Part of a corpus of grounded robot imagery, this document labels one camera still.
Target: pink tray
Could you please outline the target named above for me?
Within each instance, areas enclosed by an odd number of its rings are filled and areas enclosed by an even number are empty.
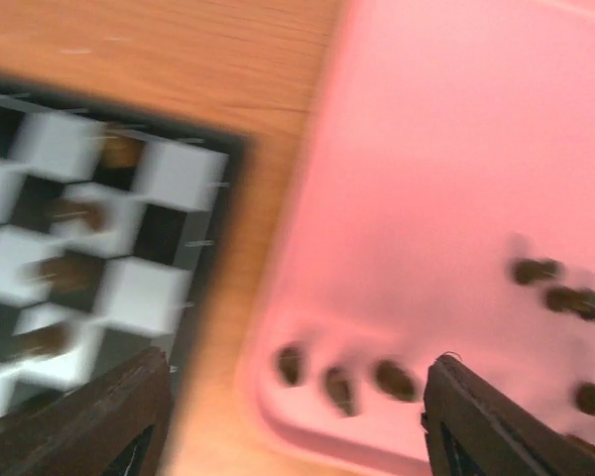
[[[454,351],[558,431],[595,443],[569,390],[595,382],[595,323],[512,284],[516,256],[595,289],[595,0],[356,0],[339,36],[246,346],[246,402],[275,442],[336,464],[429,474],[422,403],[369,378],[393,357],[424,384]],[[301,341],[305,384],[273,356]],[[342,362],[361,414],[320,373]]]

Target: wooden table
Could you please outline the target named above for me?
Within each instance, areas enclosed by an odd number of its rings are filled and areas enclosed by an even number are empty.
[[[234,371],[342,0],[0,0],[0,69],[251,134],[169,475],[339,475],[278,454]]]

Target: chessboard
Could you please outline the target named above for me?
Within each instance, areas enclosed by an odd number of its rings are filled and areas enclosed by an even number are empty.
[[[0,77],[0,416],[151,345],[176,392],[244,149]]]

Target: black and white checkerboard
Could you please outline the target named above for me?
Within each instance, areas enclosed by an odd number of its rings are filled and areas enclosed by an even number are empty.
[[[218,233],[212,215],[222,214],[221,200],[225,208],[242,142],[93,104],[0,81],[0,416],[35,394],[83,385],[151,344],[170,355],[179,340],[181,359],[190,336],[179,334],[193,333],[203,256]],[[136,168],[100,165],[107,121],[144,143]],[[48,205],[63,196],[101,200],[109,229],[51,224]],[[32,263],[64,254],[97,270],[88,292],[62,295],[26,279]],[[12,360],[13,335],[63,320],[69,352]]]

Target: wooden surface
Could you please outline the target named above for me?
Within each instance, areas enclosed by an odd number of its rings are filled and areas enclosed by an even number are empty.
[[[234,370],[342,0],[0,0],[0,69],[249,133],[168,475],[339,475],[271,450]]]

